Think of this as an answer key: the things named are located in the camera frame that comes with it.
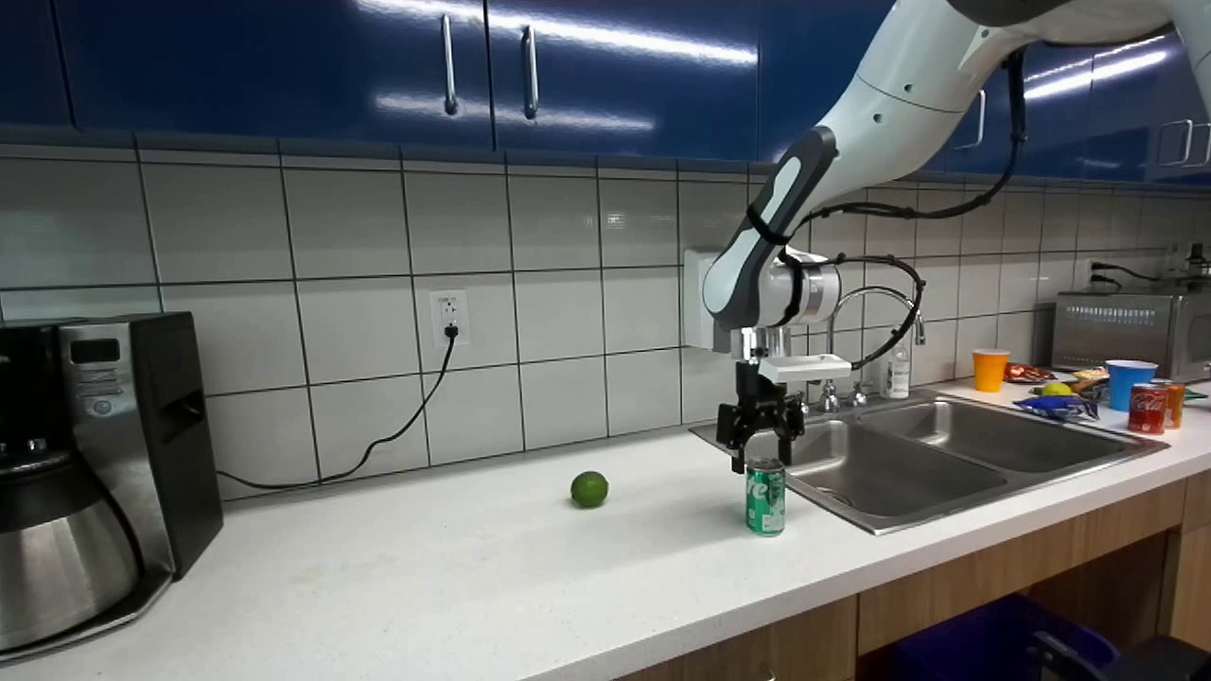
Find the tile backsplash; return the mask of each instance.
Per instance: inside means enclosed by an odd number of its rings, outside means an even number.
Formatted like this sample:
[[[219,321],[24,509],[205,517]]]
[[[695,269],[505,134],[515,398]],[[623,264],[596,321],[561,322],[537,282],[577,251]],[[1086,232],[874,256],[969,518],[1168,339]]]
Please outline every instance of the tile backsplash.
[[[722,246],[763,181],[0,145],[0,319],[191,311],[219,467],[263,482],[339,473],[412,414],[444,351],[435,291],[466,292],[466,343],[424,417],[358,475],[668,427],[734,399],[731,360],[682,347],[679,261]],[[928,210],[982,189],[901,181],[844,199]],[[1152,274],[1167,244],[1199,238],[1205,195],[1014,185],[946,221],[837,214],[793,245],[912,258],[929,282],[923,384],[970,376],[975,347],[1029,361],[1041,309],[1091,259]],[[907,291],[894,269],[842,274]],[[837,351],[857,359],[902,314],[853,301]],[[796,350],[822,351],[822,331],[797,330]]]

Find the coffee maker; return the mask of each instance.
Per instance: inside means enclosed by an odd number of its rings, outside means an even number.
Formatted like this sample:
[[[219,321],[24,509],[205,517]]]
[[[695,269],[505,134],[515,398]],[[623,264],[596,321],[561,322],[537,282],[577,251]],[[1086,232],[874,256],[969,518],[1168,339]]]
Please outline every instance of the coffee maker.
[[[0,662],[138,618],[222,526],[193,315],[0,325]]]

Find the orange cup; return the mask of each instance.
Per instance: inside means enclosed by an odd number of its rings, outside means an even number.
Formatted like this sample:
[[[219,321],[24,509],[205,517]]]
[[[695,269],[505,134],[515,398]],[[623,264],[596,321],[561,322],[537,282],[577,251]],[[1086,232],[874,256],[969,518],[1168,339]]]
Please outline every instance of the orange cup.
[[[976,390],[999,393],[1009,350],[971,350],[971,361],[976,365]]]

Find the stainless steel sink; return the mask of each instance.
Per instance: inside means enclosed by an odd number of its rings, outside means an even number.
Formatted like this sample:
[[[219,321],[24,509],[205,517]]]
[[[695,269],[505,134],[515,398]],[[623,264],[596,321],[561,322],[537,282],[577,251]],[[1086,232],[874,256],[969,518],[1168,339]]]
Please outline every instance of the stainless steel sink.
[[[714,424],[690,430],[714,443]],[[919,390],[908,401],[809,418],[792,446],[787,487],[883,534],[1166,446]],[[777,439],[757,434],[746,456],[776,458]]]

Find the green soda can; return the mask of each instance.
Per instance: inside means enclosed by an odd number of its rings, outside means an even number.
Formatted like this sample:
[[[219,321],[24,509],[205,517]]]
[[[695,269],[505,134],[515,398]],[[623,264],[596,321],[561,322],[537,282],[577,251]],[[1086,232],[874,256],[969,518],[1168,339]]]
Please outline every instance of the green soda can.
[[[786,467],[777,459],[753,459],[745,477],[748,530],[762,537],[781,534],[786,527]]]

